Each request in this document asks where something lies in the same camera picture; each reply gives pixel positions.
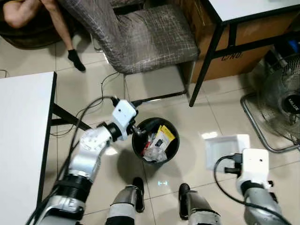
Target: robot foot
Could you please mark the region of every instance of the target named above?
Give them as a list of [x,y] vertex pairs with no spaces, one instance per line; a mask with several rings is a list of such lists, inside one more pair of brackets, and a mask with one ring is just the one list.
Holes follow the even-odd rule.
[[183,220],[188,220],[188,200],[187,200],[187,192],[190,191],[190,187],[188,184],[181,184],[178,192],[178,200],[179,200],[179,216]]
[[137,212],[141,213],[145,209],[145,204],[144,204],[144,182],[140,177],[136,177],[136,178],[133,179],[132,185],[134,185],[138,188],[138,190],[136,191],[135,210]]

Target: tile floor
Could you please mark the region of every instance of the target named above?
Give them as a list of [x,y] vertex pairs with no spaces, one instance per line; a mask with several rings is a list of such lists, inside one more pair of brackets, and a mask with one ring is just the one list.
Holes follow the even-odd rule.
[[[94,52],[88,35],[76,35],[73,42],[87,68],[84,74],[74,69],[67,60],[67,52],[62,42],[29,51],[16,49],[0,39],[0,69],[6,69],[10,76],[56,71],[56,103],[76,114],[101,95],[102,80],[115,71],[102,53]],[[130,100],[151,97],[155,89],[149,86],[158,81],[161,86],[156,93],[178,91],[182,85],[175,70],[176,68],[169,67],[143,77],[129,76],[126,78],[127,88],[123,76],[115,75],[105,82],[104,93]],[[188,100],[184,96],[140,106],[137,123],[156,116],[169,120],[180,134],[180,149],[173,160],[157,168],[144,164],[135,156],[131,139],[114,143],[102,157],[100,172],[87,200],[86,215],[82,223],[104,224],[109,205],[116,194],[130,184],[135,176],[140,176],[145,181],[146,208],[144,213],[136,215],[136,224],[187,225],[187,221],[181,221],[178,216],[177,190],[182,182],[187,182],[206,197],[213,209],[221,214],[223,224],[245,224],[244,208],[223,195],[214,184],[212,173],[205,169],[203,134],[249,134],[251,146],[262,148],[240,106],[240,97],[249,92],[251,82],[248,79],[249,76],[237,75],[204,82],[193,108],[188,106]],[[101,121],[108,120],[112,110],[112,105],[105,101],[103,106],[91,110],[84,121],[94,127]],[[51,132],[62,134],[69,128],[69,125],[52,127]],[[280,137],[272,134],[267,136],[275,146],[286,144]],[[71,137],[72,133],[50,138],[44,195],[49,193],[57,171],[67,155]],[[238,196],[233,176],[219,174],[218,177],[229,192]],[[273,189],[284,215],[292,224],[300,224],[299,152],[280,155],[270,153],[270,177],[275,182]]]

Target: white table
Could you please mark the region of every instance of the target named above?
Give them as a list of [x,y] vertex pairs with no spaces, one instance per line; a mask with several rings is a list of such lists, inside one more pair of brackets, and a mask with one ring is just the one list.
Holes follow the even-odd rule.
[[[201,3],[205,6],[205,9],[208,10],[213,21],[216,23],[216,28],[210,41],[210,46],[207,50],[193,95],[189,102],[190,107],[192,107],[196,101],[201,85],[210,66],[210,62],[213,59],[258,47],[272,45],[282,41],[283,39],[292,39],[300,35],[300,32],[298,31],[243,45],[236,45],[235,43],[237,26],[239,23],[282,13],[300,11],[300,0],[202,0]],[[217,45],[226,26],[230,27],[228,47],[226,49],[216,51]]]
[[54,72],[0,79],[2,224],[25,224],[42,200],[52,113],[68,113],[54,103],[55,84]]

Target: person's leg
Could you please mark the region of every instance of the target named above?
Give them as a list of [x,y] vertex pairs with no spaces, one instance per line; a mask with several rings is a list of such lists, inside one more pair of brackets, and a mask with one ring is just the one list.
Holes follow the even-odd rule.
[[4,20],[13,28],[21,28],[37,14],[41,5],[39,0],[7,2],[3,6]]
[[212,210],[210,204],[197,191],[191,190],[188,184],[181,184],[178,197],[180,218],[188,220],[189,225],[221,225],[220,215]]
[[126,186],[111,204],[105,225],[134,225],[135,211],[143,212],[143,180],[135,178],[133,185]]
[[85,71],[84,65],[81,63],[76,50],[73,47],[70,33],[68,31],[65,19],[60,11],[60,7],[56,0],[40,0],[45,8],[49,11],[52,22],[62,41],[65,43],[68,50],[68,59],[74,63],[74,66],[80,70]]

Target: black trash can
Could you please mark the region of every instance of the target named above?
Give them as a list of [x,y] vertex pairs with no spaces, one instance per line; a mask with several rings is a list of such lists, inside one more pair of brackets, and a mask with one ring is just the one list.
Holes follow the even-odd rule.
[[[165,150],[165,153],[167,155],[167,160],[165,160],[163,162],[155,162],[155,161],[150,162],[150,161],[147,161],[146,159],[144,159],[143,156],[141,155],[141,153],[148,141],[148,134],[157,133],[160,125],[165,125],[175,136],[175,139],[173,141],[171,141],[171,143]],[[149,119],[144,120],[143,122],[141,122],[138,125],[138,127],[141,130],[147,128],[148,133],[146,135],[144,135],[143,137],[139,137],[139,136],[133,134],[132,135],[132,147],[133,147],[135,154],[139,158],[141,158],[144,162],[149,163],[149,164],[154,164],[154,165],[162,165],[162,164],[170,161],[176,155],[178,148],[179,148],[179,135],[178,135],[176,128],[173,126],[172,123],[170,123],[169,121],[167,121],[163,118],[154,117],[154,118],[149,118]]]

